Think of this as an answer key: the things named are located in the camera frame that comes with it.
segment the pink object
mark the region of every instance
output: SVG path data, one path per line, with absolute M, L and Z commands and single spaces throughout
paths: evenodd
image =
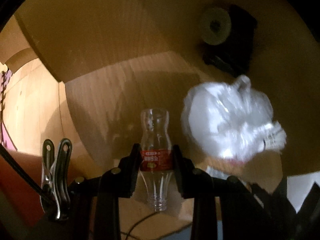
M 11 76 L 12 76 L 12 71 L 8 69 L 8 71 L 5 73 L 5 76 L 4 76 L 4 87 L 9 83 Z
M 14 146 L 13 141 L 11 140 L 3 122 L 1 122 L 1 133 L 2 133 L 2 145 L 9 150 L 17 151 L 17 148 Z

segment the crumpled plastic bag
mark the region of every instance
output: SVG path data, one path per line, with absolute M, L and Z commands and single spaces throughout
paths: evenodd
M 181 123 L 207 155 L 246 163 L 264 150 L 284 148 L 286 133 L 272 118 L 268 97 L 241 75 L 232 85 L 207 82 L 190 89 Z

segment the wire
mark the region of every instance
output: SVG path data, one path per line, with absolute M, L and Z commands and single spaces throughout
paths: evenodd
M 152 214 L 144 217 L 143 219 L 140 219 L 138 222 L 136 222 L 136 223 L 130 228 L 127 236 L 125 237 L 125 240 L 128 240 L 128 237 L 129 237 L 129 236 L 131 237 L 130 234 L 131 234 L 131 232 L 136 228 L 137 225 L 139 225 L 140 223 L 142 223 L 144 220 L 146 220 L 146 219 L 148 219 L 148 218 L 150 218 L 150 217 L 153 217 L 153 216 L 156 215 L 156 214 L 159 214 L 159 212 L 154 212 L 154 213 L 152 213 Z
M 181 227 L 181 228 L 179 228 L 179 229 L 177 229 L 177 230 L 175 230 L 175 231 L 172 231 L 172 232 L 170 232 L 170 233 L 168 233 L 166 235 L 163 235 L 163 236 L 161 236 L 159 238 L 156 238 L 156 239 L 153 239 L 153 240 L 161 240 L 161 239 L 163 239 L 165 237 L 172 236 L 174 234 L 177 234 L 177 233 L 181 232 L 182 230 L 184 230 L 186 228 L 189 228 L 190 226 L 192 226 L 192 222 L 187 224 L 187 225 L 185 225 L 185 226 L 183 226 L 183 227 Z
M 133 236 L 133 235 L 129 235 L 129 234 L 127 234 L 126 232 L 120 232 L 121 234 L 123 234 L 123 235 L 125 235 L 125 236 L 129 236 L 129 237 L 131 237 L 131 238 L 133 238 L 133 239 L 135 239 L 135 240 L 141 240 L 140 238 L 138 238 L 138 237 L 136 237 L 136 236 Z
M 28 183 L 48 204 L 53 205 L 54 202 L 50 199 L 46 193 L 39 187 L 38 184 L 21 168 L 21 166 L 15 161 L 15 159 L 8 153 L 8 151 L 0 144 L 0 155 L 4 160 L 19 174 L 25 182 Z

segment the clear plastic bottle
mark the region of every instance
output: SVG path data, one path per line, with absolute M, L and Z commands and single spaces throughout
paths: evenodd
M 148 192 L 148 203 L 155 211 L 167 209 L 167 194 L 172 176 L 171 141 L 168 135 L 169 113 L 162 108 L 141 112 L 143 136 L 140 172 Z

